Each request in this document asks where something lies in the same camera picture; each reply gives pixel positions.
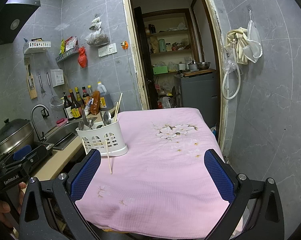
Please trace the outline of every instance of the hose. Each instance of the hose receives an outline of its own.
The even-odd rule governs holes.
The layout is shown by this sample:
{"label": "hose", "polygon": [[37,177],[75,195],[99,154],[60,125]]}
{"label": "hose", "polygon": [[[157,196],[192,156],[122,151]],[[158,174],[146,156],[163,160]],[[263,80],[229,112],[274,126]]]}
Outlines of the hose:
{"label": "hose", "polygon": [[231,100],[231,99],[233,99],[236,95],[237,95],[237,93],[238,93],[238,91],[239,91],[239,88],[240,88],[240,72],[239,72],[239,67],[238,67],[238,64],[237,64],[237,60],[236,60],[236,49],[235,49],[235,46],[233,45],[233,57],[234,57],[234,60],[235,60],[235,63],[236,63],[236,70],[237,70],[237,82],[238,82],[238,85],[237,85],[237,90],[236,90],[236,92],[231,96],[231,97],[227,97],[226,95],[225,95],[225,90],[224,90],[224,88],[225,88],[225,81],[226,81],[226,78],[227,78],[227,73],[225,74],[225,76],[224,76],[224,80],[223,80],[223,84],[221,85],[221,92],[222,92],[222,94],[223,94],[223,97],[226,99],[226,100]]}

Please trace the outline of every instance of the wall socket panel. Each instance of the wall socket panel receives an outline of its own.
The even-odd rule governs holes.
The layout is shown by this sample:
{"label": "wall socket panel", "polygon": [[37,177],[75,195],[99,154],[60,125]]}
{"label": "wall socket panel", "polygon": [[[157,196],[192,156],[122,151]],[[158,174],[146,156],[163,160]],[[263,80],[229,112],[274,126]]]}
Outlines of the wall socket panel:
{"label": "wall socket panel", "polygon": [[98,57],[104,57],[117,52],[116,43],[98,49]]}

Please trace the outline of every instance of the metal screw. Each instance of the metal screw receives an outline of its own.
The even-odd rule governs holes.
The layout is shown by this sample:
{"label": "metal screw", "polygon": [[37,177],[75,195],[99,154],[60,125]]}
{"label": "metal screw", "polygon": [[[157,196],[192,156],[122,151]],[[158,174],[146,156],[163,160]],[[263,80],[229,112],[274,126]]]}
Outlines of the metal screw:
{"label": "metal screw", "polygon": [[272,178],[269,178],[267,181],[268,181],[270,184],[274,184],[274,183],[275,183],[275,181],[274,181]]}
{"label": "metal screw", "polygon": [[61,180],[65,179],[66,177],[67,177],[66,173],[61,173],[58,175],[58,179],[61,179]]}
{"label": "metal screw", "polygon": [[242,174],[242,173],[239,174],[238,177],[239,177],[240,180],[245,180],[245,179],[247,179],[246,175],[245,175],[245,174]]}
{"label": "metal screw", "polygon": [[30,183],[34,183],[34,182],[36,181],[36,179],[37,179],[36,177],[31,177],[31,178],[29,179],[29,182],[30,182]]}

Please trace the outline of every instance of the doorway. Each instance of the doorway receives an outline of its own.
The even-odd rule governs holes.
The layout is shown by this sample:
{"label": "doorway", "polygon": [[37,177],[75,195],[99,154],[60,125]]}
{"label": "doorway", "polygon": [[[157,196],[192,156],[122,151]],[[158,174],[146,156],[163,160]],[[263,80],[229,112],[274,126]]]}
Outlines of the doorway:
{"label": "doorway", "polygon": [[[197,108],[210,128],[216,126],[216,137],[220,139],[225,107],[220,96],[221,50],[216,44],[209,6],[204,3],[205,0],[124,0],[128,28],[132,26],[130,42],[136,52],[143,109],[163,107],[166,102],[162,98],[169,98],[171,107]],[[192,60],[211,62],[210,70],[189,72]],[[198,102],[206,112],[196,105]]]}

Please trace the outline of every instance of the red plastic bag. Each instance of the red plastic bag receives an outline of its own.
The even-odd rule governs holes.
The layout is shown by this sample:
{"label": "red plastic bag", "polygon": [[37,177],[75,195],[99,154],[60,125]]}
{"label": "red plastic bag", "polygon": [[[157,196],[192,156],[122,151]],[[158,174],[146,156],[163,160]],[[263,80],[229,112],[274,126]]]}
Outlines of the red plastic bag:
{"label": "red plastic bag", "polygon": [[82,46],[81,48],[78,49],[78,51],[79,51],[78,63],[82,68],[84,68],[87,66],[87,56],[86,56],[85,47]]}

